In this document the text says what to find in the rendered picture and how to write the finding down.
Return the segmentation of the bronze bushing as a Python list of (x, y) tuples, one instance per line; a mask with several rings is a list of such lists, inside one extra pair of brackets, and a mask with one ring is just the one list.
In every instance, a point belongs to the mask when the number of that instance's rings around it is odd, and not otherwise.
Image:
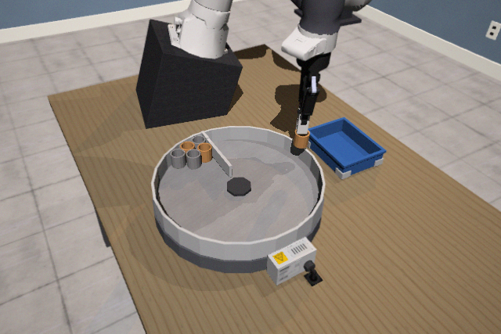
[(197, 146), (197, 149), (201, 153), (201, 162), (207, 163), (212, 160), (212, 147), (209, 143), (201, 143)]
[(193, 142), (183, 142), (180, 145), (180, 149), (183, 149), (185, 152), (187, 152), (188, 150), (195, 149), (195, 145)]
[(297, 129), (294, 132), (294, 141), (293, 144), (295, 147), (299, 149), (306, 148), (308, 146), (310, 132), (308, 130), (307, 134), (297, 134)]

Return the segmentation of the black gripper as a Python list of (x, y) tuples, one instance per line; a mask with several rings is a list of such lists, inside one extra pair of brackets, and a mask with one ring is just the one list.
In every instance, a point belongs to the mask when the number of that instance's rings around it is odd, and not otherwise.
[(313, 114), (315, 102), (320, 92), (318, 88), (318, 83), (320, 81), (319, 71), (329, 66), (330, 56), (331, 52), (328, 52), (323, 55), (314, 56), (306, 61), (297, 59), (297, 64), (301, 67), (301, 82), (298, 99), (300, 104), (297, 110), (296, 123), (297, 134), (308, 133), (310, 116)]

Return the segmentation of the blue plastic crate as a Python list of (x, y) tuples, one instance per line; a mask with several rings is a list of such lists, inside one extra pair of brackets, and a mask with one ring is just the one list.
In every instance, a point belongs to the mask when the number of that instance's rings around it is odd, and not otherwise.
[[(387, 152), (345, 117), (308, 129), (308, 148), (342, 180), (381, 165)], [(379, 151), (380, 150), (380, 151)]]

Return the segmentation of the grey metal bushing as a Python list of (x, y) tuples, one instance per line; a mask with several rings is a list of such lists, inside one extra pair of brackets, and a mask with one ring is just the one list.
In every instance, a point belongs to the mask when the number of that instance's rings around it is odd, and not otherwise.
[(186, 152), (186, 162), (189, 169), (198, 169), (201, 167), (201, 153), (198, 149), (191, 149)]
[(192, 137), (192, 142), (194, 143), (195, 145), (195, 149), (197, 149), (197, 146), (201, 143), (205, 143), (206, 142), (206, 139), (204, 136), (202, 135), (197, 135), (197, 136), (194, 136)]
[(186, 153), (183, 149), (173, 149), (171, 151), (171, 165), (175, 169), (181, 169), (186, 166)]

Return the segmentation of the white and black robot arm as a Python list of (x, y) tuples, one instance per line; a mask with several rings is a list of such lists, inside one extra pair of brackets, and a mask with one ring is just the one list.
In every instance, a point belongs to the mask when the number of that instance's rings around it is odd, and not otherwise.
[[(335, 49), (343, 10), (357, 12), (372, 0), (291, 1), (302, 11), (302, 17), (281, 50), (306, 61)], [(191, 0), (174, 24), (168, 24), (171, 44), (202, 58), (222, 57), (228, 52), (225, 44), (231, 5), (232, 0)]]

